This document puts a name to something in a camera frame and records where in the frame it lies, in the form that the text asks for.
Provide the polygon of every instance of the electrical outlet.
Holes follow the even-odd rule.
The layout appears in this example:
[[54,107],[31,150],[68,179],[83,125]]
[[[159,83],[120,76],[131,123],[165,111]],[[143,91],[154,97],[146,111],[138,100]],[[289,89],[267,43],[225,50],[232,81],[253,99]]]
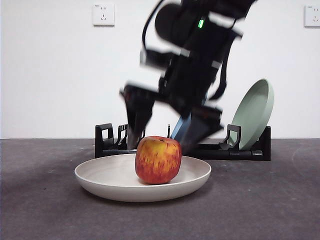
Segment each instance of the electrical outlet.
[[113,3],[95,4],[92,6],[93,26],[114,26],[115,5]]
[[305,6],[304,26],[307,28],[320,27],[320,5]]

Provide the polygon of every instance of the gray floor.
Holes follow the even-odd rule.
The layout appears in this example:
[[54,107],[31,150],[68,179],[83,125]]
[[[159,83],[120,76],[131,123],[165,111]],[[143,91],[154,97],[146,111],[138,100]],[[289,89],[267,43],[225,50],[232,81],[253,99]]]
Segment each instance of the gray floor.
[[273,139],[271,162],[208,160],[198,191],[153,203],[96,197],[74,169],[92,139],[1,141],[2,240],[319,240],[320,139]]

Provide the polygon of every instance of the black dish rack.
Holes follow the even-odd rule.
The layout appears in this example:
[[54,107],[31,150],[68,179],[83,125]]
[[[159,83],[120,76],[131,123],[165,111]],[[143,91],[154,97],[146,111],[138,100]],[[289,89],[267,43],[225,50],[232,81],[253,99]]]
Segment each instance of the black dish rack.
[[[103,131],[107,131],[107,138],[103,139]],[[233,145],[228,144],[230,132],[236,132],[237,138]],[[127,149],[128,124],[118,126],[118,139],[115,141],[111,123],[95,126],[95,158],[120,154],[134,154],[136,149]],[[239,150],[241,127],[229,124],[227,135],[222,142],[199,143],[187,156],[202,160],[251,160],[271,161],[271,127],[266,126],[259,139],[250,150]]]

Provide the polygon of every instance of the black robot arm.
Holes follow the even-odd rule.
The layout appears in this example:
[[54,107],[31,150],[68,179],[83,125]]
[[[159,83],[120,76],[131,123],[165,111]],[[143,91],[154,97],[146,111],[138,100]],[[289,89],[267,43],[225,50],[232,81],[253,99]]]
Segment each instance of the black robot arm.
[[[226,68],[232,43],[241,37],[232,27],[223,27],[210,21],[215,12],[235,21],[246,17],[254,0],[183,0],[169,3],[157,12],[154,8],[142,33],[147,65],[163,69],[158,92],[134,85],[126,85],[121,94],[125,100],[128,118],[128,147],[137,147],[139,137],[152,116],[155,101],[164,102],[176,110],[182,119],[191,115],[191,121],[180,144],[185,154],[199,141],[221,130],[222,111],[204,106],[210,85],[215,81],[222,64],[220,85],[210,97],[218,99],[226,88]],[[153,17],[160,38],[181,48],[181,53],[158,52],[146,47],[146,32]]]

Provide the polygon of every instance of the apple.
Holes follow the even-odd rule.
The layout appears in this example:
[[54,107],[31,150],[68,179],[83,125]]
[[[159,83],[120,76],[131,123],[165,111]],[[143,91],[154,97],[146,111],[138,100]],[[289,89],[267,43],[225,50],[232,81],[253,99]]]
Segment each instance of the apple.
[[165,184],[179,172],[182,158],[178,141],[161,136],[144,137],[135,155],[135,172],[147,184]]

